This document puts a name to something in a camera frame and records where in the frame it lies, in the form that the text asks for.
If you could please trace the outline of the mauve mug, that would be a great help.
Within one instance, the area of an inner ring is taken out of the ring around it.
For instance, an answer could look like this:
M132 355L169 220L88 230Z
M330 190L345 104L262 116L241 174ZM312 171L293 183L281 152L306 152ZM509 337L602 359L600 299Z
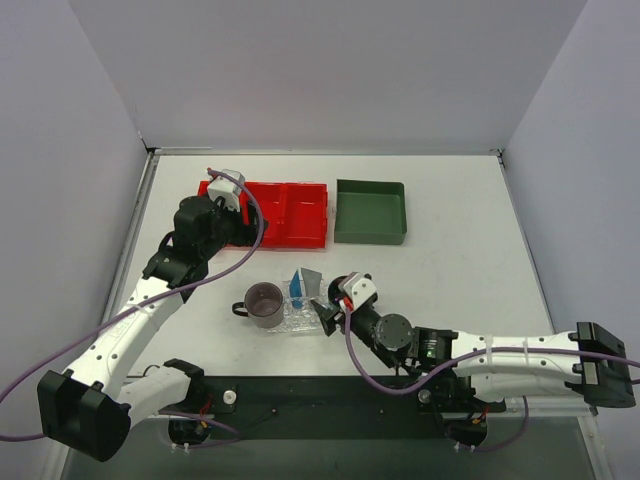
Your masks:
M231 311L249 318L258 328L275 328L284 320L284 296L275 284L259 282L246 291L242 301L231 306Z

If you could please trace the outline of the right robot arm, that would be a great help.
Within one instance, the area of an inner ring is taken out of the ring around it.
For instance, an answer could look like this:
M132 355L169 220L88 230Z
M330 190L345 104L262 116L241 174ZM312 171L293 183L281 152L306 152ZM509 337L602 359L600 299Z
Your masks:
M373 301L350 311L345 299L311 303L326 335L360 340L387 368L411 378L442 403L500 403L512 397L580 396L586 404L636 404L622 340L597 323L549 336L496 337L412 325L399 314L379 314Z

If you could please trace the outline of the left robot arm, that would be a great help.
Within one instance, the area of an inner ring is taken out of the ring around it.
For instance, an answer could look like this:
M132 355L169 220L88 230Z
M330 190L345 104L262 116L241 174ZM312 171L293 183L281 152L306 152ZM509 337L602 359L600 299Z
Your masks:
M172 405L199 408L204 372L186 361L171 359L146 378L125 380L162 325L210 281L211 258L227 246L255 251L266 225L256 199L238 210L223 197L182 200L173 230L149 259L129 302L64 372L49 371L39 381L44 435L105 462L148 416Z

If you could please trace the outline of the dark green mug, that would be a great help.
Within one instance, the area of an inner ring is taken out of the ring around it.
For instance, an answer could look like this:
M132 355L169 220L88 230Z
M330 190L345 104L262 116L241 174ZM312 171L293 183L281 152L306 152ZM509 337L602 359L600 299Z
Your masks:
M358 286L367 284L372 280L369 273L352 272L348 275L335 278L328 287L328 299L337 303L344 295L352 297L351 291Z

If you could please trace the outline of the clear textured holder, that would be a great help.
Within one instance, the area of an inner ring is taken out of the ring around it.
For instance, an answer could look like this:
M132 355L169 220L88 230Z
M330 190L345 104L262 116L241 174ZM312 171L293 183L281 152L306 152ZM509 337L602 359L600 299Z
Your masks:
M320 281L318 292L308 296L304 282L294 276L284 283L284 321L285 326L291 331L316 330L321 328L318 313L311 301L326 302L324 282Z

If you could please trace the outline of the blue toothpaste tube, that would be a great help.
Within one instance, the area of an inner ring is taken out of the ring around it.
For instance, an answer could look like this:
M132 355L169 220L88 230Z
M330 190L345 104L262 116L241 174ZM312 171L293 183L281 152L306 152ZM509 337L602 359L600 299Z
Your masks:
M302 309L304 306L305 288L301 268L295 271L288 289L292 307L296 310Z

